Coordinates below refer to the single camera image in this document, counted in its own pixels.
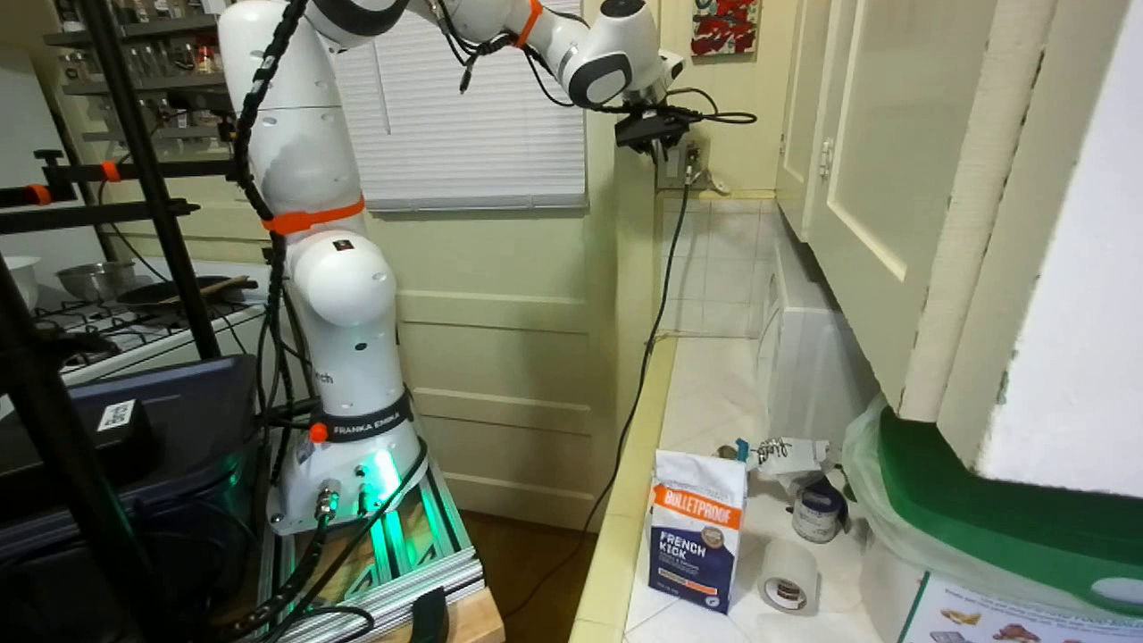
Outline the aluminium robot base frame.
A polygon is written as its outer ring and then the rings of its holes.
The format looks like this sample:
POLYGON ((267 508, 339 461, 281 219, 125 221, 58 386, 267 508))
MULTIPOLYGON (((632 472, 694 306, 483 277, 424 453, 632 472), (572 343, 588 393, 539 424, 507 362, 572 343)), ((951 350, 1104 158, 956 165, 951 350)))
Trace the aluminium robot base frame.
POLYGON ((273 533, 258 624, 238 643, 363 643, 400 624, 442 643, 449 606, 483 587, 483 559, 442 475, 423 465, 385 491, 385 475, 363 465, 345 500, 317 500, 310 533, 273 533))

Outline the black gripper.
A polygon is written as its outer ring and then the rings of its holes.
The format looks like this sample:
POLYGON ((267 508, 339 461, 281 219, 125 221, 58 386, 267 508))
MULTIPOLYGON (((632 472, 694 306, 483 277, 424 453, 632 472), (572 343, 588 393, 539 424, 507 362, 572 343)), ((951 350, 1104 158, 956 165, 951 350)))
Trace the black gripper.
POLYGON ((616 144, 651 152, 654 147, 674 147, 691 124, 694 118, 677 106, 629 114, 616 124, 616 144))

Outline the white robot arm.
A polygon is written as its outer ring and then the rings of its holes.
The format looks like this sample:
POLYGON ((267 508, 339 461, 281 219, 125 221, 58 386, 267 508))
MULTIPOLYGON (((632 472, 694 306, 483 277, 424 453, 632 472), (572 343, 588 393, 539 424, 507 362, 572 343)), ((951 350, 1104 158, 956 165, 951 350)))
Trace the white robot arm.
POLYGON ((363 522, 424 475, 398 350, 398 277, 363 234, 363 190, 333 76, 339 50, 418 13, 472 53, 514 47, 579 106, 657 105, 682 62, 645 0, 564 19, 543 0, 237 0, 218 47, 237 106, 237 181, 281 245, 317 409, 288 441, 273 527, 363 522))

